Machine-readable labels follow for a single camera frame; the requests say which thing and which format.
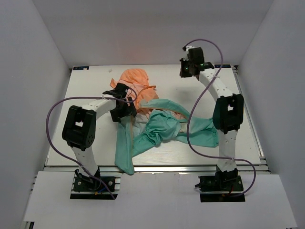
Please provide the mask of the orange and teal jacket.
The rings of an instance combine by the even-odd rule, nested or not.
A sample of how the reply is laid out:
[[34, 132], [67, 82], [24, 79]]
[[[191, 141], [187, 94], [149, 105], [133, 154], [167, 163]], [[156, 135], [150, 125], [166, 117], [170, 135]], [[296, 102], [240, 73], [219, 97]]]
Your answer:
[[132, 88], [128, 95], [135, 100], [136, 116], [118, 123], [115, 165], [128, 175], [134, 174], [132, 159], [162, 142], [179, 141], [195, 146], [217, 147], [219, 137], [211, 118], [190, 117], [178, 103], [160, 99], [155, 86], [149, 84], [145, 70], [125, 70], [110, 87], [122, 83]]

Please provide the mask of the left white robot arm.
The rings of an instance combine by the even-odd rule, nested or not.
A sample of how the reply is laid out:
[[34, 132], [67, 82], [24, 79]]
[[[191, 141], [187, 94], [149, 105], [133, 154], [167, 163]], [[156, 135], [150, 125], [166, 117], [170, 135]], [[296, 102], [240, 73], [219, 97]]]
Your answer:
[[92, 144], [95, 140], [96, 122], [106, 113], [110, 113], [112, 121], [119, 123], [121, 119], [136, 115], [134, 99], [128, 96], [133, 89], [118, 83], [114, 89], [102, 93], [83, 106], [72, 105], [67, 113], [62, 131], [62, 138], [73, 150], [79, 168], [87, 174], [84, 184], [89, 190], [100, 187], [99, 168], [95, 162]]

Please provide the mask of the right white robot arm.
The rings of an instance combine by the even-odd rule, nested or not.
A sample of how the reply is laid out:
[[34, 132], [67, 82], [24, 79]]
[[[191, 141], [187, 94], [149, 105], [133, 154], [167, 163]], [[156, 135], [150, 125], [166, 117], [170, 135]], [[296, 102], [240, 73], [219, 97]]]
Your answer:
[[215, 184], [220, 190], [227, 190], [233, 183], [232, 179], [238, 176], [235, 142], [244, 119], [244, 98], [230, 91], [221, 81], [219, 73], [222, 65], [215, 69], [213, 64], [206, 62], [202, 48], [184, 46], [183, 50], [186, 56], [180, 60], [180, 76], [197, 77], [215, 101], [212, 120], [219, 138]]

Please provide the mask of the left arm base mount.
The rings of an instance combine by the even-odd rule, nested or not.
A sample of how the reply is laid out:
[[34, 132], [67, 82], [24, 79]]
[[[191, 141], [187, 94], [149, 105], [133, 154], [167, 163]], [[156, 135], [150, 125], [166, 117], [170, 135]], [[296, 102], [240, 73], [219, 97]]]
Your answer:
[[100, 174], [100, 179], [105, 184], [80, 173], [76, 169], [70, 199], [115, 200], [120, 190], [121, 175]]

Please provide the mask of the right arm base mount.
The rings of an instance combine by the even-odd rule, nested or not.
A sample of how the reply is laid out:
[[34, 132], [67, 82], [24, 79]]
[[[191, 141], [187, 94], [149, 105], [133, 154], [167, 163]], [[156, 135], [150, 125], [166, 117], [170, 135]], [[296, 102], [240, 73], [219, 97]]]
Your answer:
[[216, 176], [200, 176], [194, 188], [200, 193], [202, 203], [245, 202], [244, 187], [240, 176], [221, 182]]

